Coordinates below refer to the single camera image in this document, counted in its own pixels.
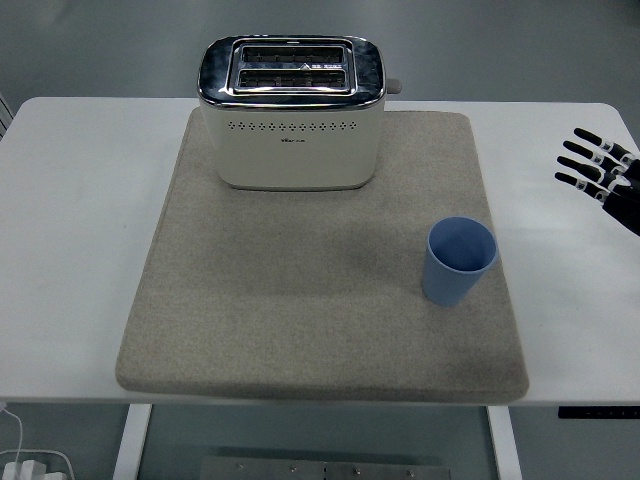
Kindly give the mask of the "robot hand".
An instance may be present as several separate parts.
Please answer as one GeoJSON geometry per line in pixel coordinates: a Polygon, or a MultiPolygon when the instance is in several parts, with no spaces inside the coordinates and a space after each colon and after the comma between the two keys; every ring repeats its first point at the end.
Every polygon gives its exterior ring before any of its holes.
{"type": "Polygon", "coordinates": [[[578,177],[556,172],[555,179],[598,201],[610,217],[638,236],[639,156],[583,128],[575,128],[574,135],[596,147],[598,152],[573,141],[564,141],[565,149],[588,163],[558,156],[557,162],[577,173],[578,177]]]}

